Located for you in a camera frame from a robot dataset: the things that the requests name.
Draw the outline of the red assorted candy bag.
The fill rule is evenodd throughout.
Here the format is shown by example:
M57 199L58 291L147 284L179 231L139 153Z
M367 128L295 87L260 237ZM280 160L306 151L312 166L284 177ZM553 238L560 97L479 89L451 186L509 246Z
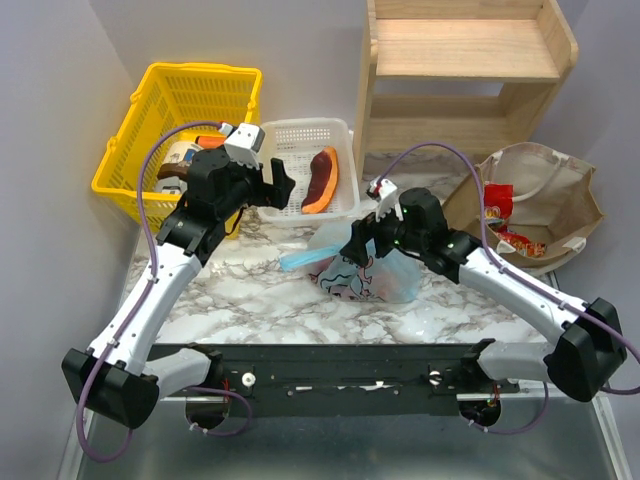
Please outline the red assorted candy bag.
M531 241L528 237L511 231L506 227L497 230L496 235L513 247L517 253L525 257L538 258L546 253L546 245L544 243Z

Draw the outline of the brown burlap tote bag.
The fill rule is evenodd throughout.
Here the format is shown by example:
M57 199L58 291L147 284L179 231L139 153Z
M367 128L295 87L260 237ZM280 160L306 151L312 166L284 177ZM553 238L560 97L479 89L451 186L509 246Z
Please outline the brown burlap tote bag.
M505 147L477 165L476 172L483 189L487 183L513 185L513 213L501 228L544 243L546 253L525 257L496 235L501 228L487 223L480 228L484 209L479 209L472 175L444 202L449 226L476 237L484 231L496 253L533 276L555 270L580 253L604 218L591 192L595 167L550 147L530 142Z

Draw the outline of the light blue plastic bag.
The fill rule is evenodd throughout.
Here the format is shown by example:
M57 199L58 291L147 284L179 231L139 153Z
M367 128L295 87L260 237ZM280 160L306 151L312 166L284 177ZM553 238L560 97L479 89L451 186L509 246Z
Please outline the light blue plastic bag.
M350 237L350 221L325 223L304 251L282 256L280 267L284 271L303 270L320 290L344 300L399 304L416 299L422 281L416 260L396 250L377 258L370 241L365 265L360 267L339 253Z

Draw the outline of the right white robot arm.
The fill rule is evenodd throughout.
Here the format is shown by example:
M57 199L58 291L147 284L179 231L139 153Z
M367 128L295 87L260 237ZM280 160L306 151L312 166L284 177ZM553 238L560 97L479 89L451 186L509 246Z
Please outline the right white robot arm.
M581 402L604 389L627 358L610 302L586 302L556 290L499 258L480 239L450 228L439 200L426 188L375 192L377 208L352 224L344 257L365 266L369 243L378 258L397 250L493 299L544 337L542 344L490 341L481 347L473 362L486 378L550 382Z

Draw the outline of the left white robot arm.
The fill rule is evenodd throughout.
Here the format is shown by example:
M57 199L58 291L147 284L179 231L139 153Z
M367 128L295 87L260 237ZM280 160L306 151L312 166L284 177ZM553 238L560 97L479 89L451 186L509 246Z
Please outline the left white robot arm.
M188 387L222 383L222 355L195 344L150 360L156 336L175 302L226 236L225 223L248 206L284 209L295 187L278 158L272 180L261 168L233 161L229 148L197 152L185 170L187 189L151 239L150 263L109 325L62 361L77 412L90 409L139 428L156 403Z

